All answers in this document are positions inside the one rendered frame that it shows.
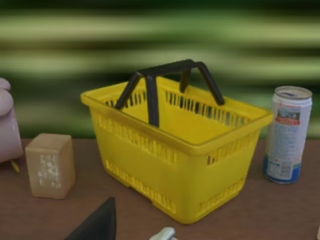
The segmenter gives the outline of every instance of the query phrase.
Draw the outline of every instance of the wooden table surface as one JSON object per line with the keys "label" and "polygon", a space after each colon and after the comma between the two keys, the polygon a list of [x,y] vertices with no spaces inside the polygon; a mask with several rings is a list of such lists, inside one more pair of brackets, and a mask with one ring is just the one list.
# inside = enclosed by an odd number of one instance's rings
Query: wooden table surface
{"label": "wooden table surface", "polygon": [[[30,140],[23,140],[26,145]],[[181,225],[139,193],[111,178],[97,142],[74,139],[76,185],[64,200],[31,195],[26,162],[21,173],[0,165],[0,240],[63,240],[107,198],[116,197],[117,240],[149,240],[174,227],[178,240],[315,240],[320,225],[320,141],[306,143],[301,176],[278,185],[262,176],[260,141],[240,194],[193,225]]]}

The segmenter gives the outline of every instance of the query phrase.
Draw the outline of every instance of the pink object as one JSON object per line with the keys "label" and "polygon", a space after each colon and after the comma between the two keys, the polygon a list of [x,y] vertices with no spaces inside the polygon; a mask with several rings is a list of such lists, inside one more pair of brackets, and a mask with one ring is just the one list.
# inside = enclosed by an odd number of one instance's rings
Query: pink object
{"label": "pink object", "polygon": [[24,155],[10,83],[0,78],[0,163]]}

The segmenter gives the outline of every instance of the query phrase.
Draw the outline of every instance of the basket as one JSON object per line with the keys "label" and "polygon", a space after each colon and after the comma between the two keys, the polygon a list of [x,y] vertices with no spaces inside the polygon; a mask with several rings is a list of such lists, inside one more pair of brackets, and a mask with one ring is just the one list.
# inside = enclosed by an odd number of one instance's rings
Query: basket
{"label": "basket", "polygon": [[[187,86],[198,68],[210,91]],[[164,78],[182,72],[180,83]],[[190,59],[137,71],[86,91],[108,174],[181,224],[192,224],[243,188],[261,128],[272,113],[225,96]]]}

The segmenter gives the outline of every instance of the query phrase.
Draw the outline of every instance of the white can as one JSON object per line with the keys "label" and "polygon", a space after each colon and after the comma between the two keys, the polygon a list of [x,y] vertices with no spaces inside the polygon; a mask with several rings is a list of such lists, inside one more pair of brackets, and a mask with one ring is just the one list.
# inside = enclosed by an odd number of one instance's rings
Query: white can
{"label": "white can", "polygon": [[312,92],[297,86],[277,87],[272,97],[264,176],[278,184],[295,183],[301,171],[312,107]]}

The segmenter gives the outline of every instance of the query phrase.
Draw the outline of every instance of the brown box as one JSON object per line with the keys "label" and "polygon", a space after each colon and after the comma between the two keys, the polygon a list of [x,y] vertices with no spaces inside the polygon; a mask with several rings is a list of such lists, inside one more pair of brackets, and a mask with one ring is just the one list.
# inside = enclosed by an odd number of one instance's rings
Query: brown box
{"label": "brown box", "polygon": [[64,199],[76,181],[71,136],[39,134],[25,148],[25,157],[32,195]]}

